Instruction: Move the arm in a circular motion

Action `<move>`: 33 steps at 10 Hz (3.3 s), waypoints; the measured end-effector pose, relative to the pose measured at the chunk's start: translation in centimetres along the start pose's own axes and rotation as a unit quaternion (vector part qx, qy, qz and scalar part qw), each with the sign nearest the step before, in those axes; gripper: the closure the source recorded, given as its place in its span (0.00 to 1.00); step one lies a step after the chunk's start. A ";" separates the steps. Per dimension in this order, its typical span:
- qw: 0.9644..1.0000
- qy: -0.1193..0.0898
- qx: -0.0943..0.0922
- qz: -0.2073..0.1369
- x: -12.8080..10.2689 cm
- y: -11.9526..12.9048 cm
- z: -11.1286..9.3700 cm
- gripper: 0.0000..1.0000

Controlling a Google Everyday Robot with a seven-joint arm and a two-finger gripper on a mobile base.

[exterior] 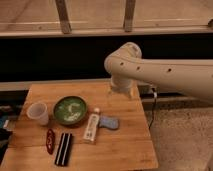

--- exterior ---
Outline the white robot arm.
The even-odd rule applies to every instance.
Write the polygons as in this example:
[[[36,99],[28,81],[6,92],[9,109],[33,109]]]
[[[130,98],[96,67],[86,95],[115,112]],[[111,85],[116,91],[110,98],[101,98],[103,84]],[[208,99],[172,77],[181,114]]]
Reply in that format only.
[[[104,67],[115,92],[130,92],[138,80],[213,103],[213,60],[143,59],[140,47],[127,42],[106,57]]]

